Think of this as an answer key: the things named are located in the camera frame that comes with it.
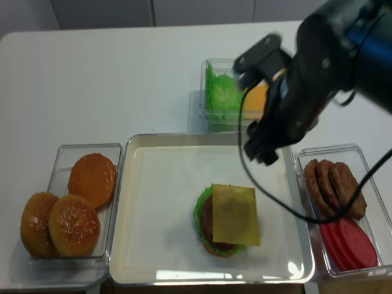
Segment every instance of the wall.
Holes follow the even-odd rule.
[[[0,39],[10,32],[59,29],[50,0],[0,0]]]
[[[251,23],[254,0],[153,0],[156,26]]]
[[[149,0],[51,0],[51,3],[61,29],[152,25]]]
[[[253,21],[303,20],[327,0],[255,0]]]

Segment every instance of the hamburger bun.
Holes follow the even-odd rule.
[[[58,252],[69,257],[90,254],[100,233],[97,212],[77,195],[66,195],[53,205],[48,226]]]
[[[110,203],[116,186],[116,168],[110,159],[94,153],[83,156],[73,166],[68,191],[99,209]]]
[[[31,196],[24,207],[20,238],[27,251],[34,257],[56,257],[58,252],[53,245],[48,229],[49,213],[58,197],[46,192]]]

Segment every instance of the stack of tomato slices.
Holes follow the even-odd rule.
[[[327,252],[341,271],[377,266],[377,254],[368,236],[353,220],[320,225]]]

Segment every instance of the white tray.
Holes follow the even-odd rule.
[[[306,224],[258,191],[261,246],[230,258],[204,250],[192,217],[198,196],[211,183],[252,186],[235,143],[233,133],[138,135],[128,142],[109,264],[115,282],[228,284],[312,278],[315,266]],[[301,207],[290,149],[282,150],[271,167],[250,166],[270,192]]]

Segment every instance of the green lettuce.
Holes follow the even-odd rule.
[[[211,187],[206,188],[204,192],[199,196],[196,207],[194,209],[194,218],[196,221],[196,227],[198,234],[200,236],[200,239],[202,240],[203,243],[205,243],[209,248],[212,249],[215,253],[219,254],[220,256],[228,256],[228,255],[233,255],[236,253],[239,253],[243,250],[246,249],[246,246],[244,245],[237,245],[233,249],[229,250],[220,250],[215,247],[211,247],[210,243],[207,241],[207,239],[204,237],[203,230],[202,230],[202,222],[200,220],[200,216],[202,215],[202,209],[204,203],[207,201],[207,199],[213,194],[213,189],[214,189],[214,184],[211,185]]]
[[[239,91],[236,87],[235,78],[226,74],[215,75],[212,65],[207,63],[206,108],[222,111],[222,113],[213,114],[212,118],[225,119],[225,110],[238,111],[243,95],[244,91]]]

